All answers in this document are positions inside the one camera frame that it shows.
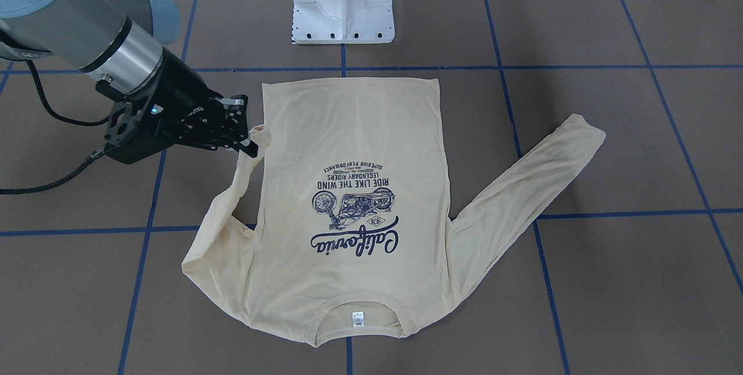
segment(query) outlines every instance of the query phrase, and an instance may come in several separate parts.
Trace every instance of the long-sleeve shirt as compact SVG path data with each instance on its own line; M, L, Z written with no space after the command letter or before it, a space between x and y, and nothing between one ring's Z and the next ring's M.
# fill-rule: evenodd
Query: long-sleeve shirt
M263 93L258 157L239 154L183 272L235 319L314 347L410 336L453 311L605 137L573 114L451 221L438 81L329 78ZM251 230L231 213L261 159Z

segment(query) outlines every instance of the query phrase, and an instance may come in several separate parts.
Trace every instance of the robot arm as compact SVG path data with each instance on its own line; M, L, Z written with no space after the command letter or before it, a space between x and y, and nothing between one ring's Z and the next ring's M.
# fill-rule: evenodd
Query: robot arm
M153 37L177 37L178 22L162 21L174 11L172 0L0 0L0 58L54 54L93 78L114 102L107 153L122 163L175 144L255 156L247 97L212 91Z

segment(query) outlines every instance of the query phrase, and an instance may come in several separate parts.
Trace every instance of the shirt sleeve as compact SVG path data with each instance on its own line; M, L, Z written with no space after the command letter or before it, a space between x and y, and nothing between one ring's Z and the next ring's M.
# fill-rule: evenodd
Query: shirt sleeve
M245 194L253 168L265 155L270 137L262 125L250 131L258 145L252 158L239 153L232 185L212 201L181 269L215 304L230 316L247 324L246 280L258 237L232 216Z
M459 301L591 161L605 132L571 115L485 188L446 227L446 257Z

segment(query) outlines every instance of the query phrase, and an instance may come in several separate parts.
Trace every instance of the grid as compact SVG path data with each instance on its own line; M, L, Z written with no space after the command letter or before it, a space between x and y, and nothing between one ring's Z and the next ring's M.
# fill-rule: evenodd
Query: grid
M265 67L265 68L262 68L262 67L195 68L194 70L198 71L199 73L224 73L225 71L232 71L233 73L235 71L268 71L269 73L271 73L271 71L327 71L328 73L340 73L343 77L346 77L346 75L350 71L425 71L425 70L429 70L429 71L448 71L448 70L497 71L497 73L499 74L499 78L500 78L501 85L502 85L502 91L504 94L504 103L507 107L508 117L510 119L511 127L513 130L513 144L515 147L515 152L517 152L518 157L521 157L523 155L522 147L521 147L520 138L518 137L517 122L515 121L515 118L513 115L513 108L512 108L511 100L509 97L508 85L507 85L507 80L506 80L506 75L505 75L506 71L509 71L509 70L546 70L546 69L647 69L647 71L652 76L652 80L657 89L658 97L660 98L662 102L663 108L667 115L667 119L673 129L674 135L677 140L677 144L679 144L680 150L682 150L683 152L684 159L687 163L690 173L692 174L692 178L698 190L698 195L702 203L704 204L704 208L669 210L669 211L603 211L603 212L596 212L596 213L577 213L577 214L542 214L541 216L537 218L536 222L534 222L533 224L535 242L536 242L538 252L539 252L539 259L541 261L542 273L544 277L544 285L546 286L547 296L549 296L550 309L552 311L552 318L554 320L555 335L557 336L557 341L559 342L559 346L560 346L560 355L562 358L563 370L565 374L569 374L571 372L571 367L569 363L569 356L565 349L565 341L563 340L562 330L560 326L560 317L559 317L560 305L557 304L554 298L554 293L553 293L552 285L550 282L549 266L547 266L547 258L546 258L546 254L544 253L544 248L542 246L542 238L541 238L540 231L539 231L539 222L560 221L561 219L602 219L602 218L610 218L610 217L661 217L661 216L685 216L685 215L707 216L709 218L709 224L712 225L713 230L717 236L717 240L719 241L720 248L722 249L725 258L727 259L727 264L730 267L730 272L732 272L733 277L735 278L735 282L738 285L738 289L740 290L741 295L743 295L743 282L741 282L740 273L738 272L738 269L736 269L735 267L733 258L730 255L729 249L727 248L727 243L724 239L724 235L722 234L722 231L720 230L719 225L717 224L717 219L716 219L716 217L720 214L741 214L743 213L743 208L737 208L738 205L728 205L728 208L712 208L710 206L710 203L708 201L708 198L706 197L706 194L704 192L700 179L697 176L694 163L692 161L692 156L690 156L690 154L687 151L687 147L684 144L684 139L682 138L682 135L676 126L676 121L674 119L674 116L672 115L671 108L669 107L666 101L666 97L663 94L663 89L656 76L657 70L669 69L669 68L673 68L673 69L680 69L680 68L682 69L698 69L698 68L732 69L732 71L734 71L735 73L739 73L740 71L738 71L737 69L743 68L743 64L661 64L661 65L653 64L650 61L650 58L648 57L647 51L645 50L645 46L643 45L643 40L639 34L639 31L634 25L632 14L630 13L630 10L625 0L620 0L620 2L623 7L624 13L626 14L627 20L629 21L629 25L632 27L632 32L634 34L634 37L637 40L637 45L639 46L639 49L642 52L642 55L645 60L645 64L543 65L543 66L541 65L536 65L536 66L504 65L501 60L501 52L499 49L499 42L498 42L498 38L496 34L496 29L493 23L493 15L491 14L491 11L490 11L490 8L491 8L490 2L489 0L483 0L483 10L485 10L486 17L488 18L490 34L492 37L492 47L493 47L493 50L496 56L496 61L497 61L496 65L491 65L491 66L350 67L350 66L346 66L346 47L345 45L340 45L341 66ZM189 41L190 41L192 29L193 29L193 21L194 21L194 17L196 16L196 9L197 9L198 4L199 4L199 0L193 0L191 11L189 13L188 23L187 23L186 32L185 32L185 41L183 44L183 51L181 53L181 60L183 61L187 61ZM79 71L70 70L70 69L40 70L39 72L42 74L80 74ZM13 70L13 63L9 63L8 67L2 73L2 81L0 81L0 95L2 94L5 84L7 84L8 78L10 78L10 76L14 74L27 74L27 72ZM140 252L138 271L137 271L136 280L135 280L135 288L134 288L134 292L132 293L132 303L130 306L128 320L127 320L127 329L125 330L125 336L122 340L122 350L121 350L121 355L120 355L120 363L118 367L119 374L125 373L125 364L127 364L128 346L129 346L130 339L132 337L132 327L135 322L140 286L141 286L141 282L143 279L144 271L146 269L146 258L147 258L147 251L149 247L149 241L150 241L151 234L159 233L159 232L184 232L184 230L197 230L199 228L197 225L181 225L181 226L177 226L177 225L156 226L154 225L154 216L156 216L156 210L157 210L157 199L158 199L158 195L160 192L160 184L162 182L166 161L167 161L167 150L162 152L162 154L160 155L160 161L159 161L159 165L157 168L156 182L154 183L154 188L152 190L152 204L149 210L147 224L144 227L119 227L119 228L96 228L96 229L0 230L0 237L144 233L143 245L142 245L141 252ZM351 338L346 338L346 359L347 359L347 372L351 374L353 373L353 367L354 367L353 366L353 342Z

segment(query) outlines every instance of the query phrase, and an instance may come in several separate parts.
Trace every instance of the motorcycle graphic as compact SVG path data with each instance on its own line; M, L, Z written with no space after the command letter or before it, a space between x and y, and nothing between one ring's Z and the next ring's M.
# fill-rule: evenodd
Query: motorcycle graphic
M336 201L334 193L321 190L312 198L312 207L318 214L330 216L329 229L343 230L363 217L390 211L395 194L386 187L378 187L371 193L344 193L337 215L333 212Z

